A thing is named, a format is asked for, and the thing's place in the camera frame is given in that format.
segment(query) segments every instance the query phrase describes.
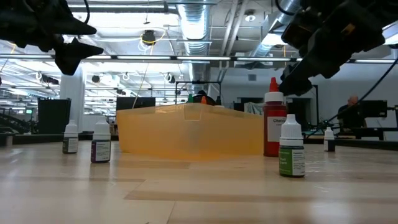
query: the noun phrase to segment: plastic bin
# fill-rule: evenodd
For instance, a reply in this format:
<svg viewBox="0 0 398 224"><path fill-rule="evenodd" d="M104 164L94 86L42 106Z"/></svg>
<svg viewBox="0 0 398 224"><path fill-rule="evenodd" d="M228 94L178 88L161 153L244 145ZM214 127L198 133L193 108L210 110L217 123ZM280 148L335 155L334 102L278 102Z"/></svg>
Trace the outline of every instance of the plastic bin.
<svg viewBox="0 0 398 224"><path fill-rule="evenodd" d="M262 155L262 119L199 103L117 111L122 152L178 160Z"/></svg>

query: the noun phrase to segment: man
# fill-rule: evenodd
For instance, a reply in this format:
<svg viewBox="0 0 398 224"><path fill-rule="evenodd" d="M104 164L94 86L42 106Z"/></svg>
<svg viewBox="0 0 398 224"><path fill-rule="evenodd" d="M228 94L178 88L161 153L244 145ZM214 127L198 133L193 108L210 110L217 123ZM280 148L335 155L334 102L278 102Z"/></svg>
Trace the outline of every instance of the man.
<svg viewBox="0 0 398 224"><path fill-rule="evenodd" d="M341 131L349 132L351 128L366 128L366 121L359 115L359 108L357 106L352 107L357 102L358 96L353 95L348 99L347 105L338 110L339 113L344 111L337 116Z"/></svg>

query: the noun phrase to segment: red bottle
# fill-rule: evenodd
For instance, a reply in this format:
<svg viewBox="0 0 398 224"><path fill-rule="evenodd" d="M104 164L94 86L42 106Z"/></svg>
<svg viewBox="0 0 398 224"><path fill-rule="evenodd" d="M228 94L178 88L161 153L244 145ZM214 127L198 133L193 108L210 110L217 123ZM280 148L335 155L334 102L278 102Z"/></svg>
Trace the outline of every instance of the red bottle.
<svg viewBox="0 0 398 224"><path fill-rule="evenodd" d="M278 90L276 78L271 78L269 92L264 98L264 156L279 156L280 128L286 121L284 94Z"/></svg>

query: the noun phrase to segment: workbench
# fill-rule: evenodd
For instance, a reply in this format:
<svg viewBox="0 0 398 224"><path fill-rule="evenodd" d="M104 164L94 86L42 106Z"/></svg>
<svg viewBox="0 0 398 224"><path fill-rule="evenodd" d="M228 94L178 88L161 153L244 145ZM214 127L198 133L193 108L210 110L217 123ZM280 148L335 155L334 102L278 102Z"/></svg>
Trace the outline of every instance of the workbench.
<svg viewBox="0 0 398 224"><path fill-rule="evenodd" d="M90 163L62 143L0 149L0 223L398 223L398 152L306 145L306 176L278 158L171 161L121 153Z"/></svg>

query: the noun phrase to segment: red bottle cap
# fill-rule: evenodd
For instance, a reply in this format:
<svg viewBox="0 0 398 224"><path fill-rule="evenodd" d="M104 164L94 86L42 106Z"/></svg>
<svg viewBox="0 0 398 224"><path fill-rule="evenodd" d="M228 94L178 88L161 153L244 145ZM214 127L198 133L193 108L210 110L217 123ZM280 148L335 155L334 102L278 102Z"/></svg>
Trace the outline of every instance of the red bottle cap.
<svg viewBox="0 0 398 224"><path fill-rule="evenodd" d="M205 96L203 96L202 98L201 98L201 102L200 102L201 104L207 104L207 100L206 100L206 97Z"/></svg>
<svg viewBox="0 0 398 224"><path fill-rule="evenodd" d="M276 83L276 78L272 77L271 83L269 84L269 92L276 92L276 91L279 91L278 83Z"/></svg>

